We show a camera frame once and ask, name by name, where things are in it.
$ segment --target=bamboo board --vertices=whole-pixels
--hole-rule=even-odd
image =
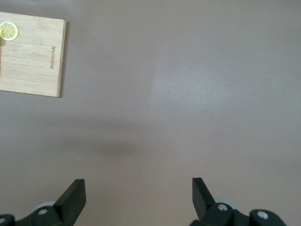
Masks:
[[[0,90],[60,96],[66,22],[0,12],[0,23],[19,29],[13,41],[0,42]]]

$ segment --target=yellow lemon slice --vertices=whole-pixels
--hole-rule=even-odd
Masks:
[[[10,21],[4,21],[0,24],[1,30],[1,38],[5,41],[15,40],[19,34],[19,30],[17,26]]]

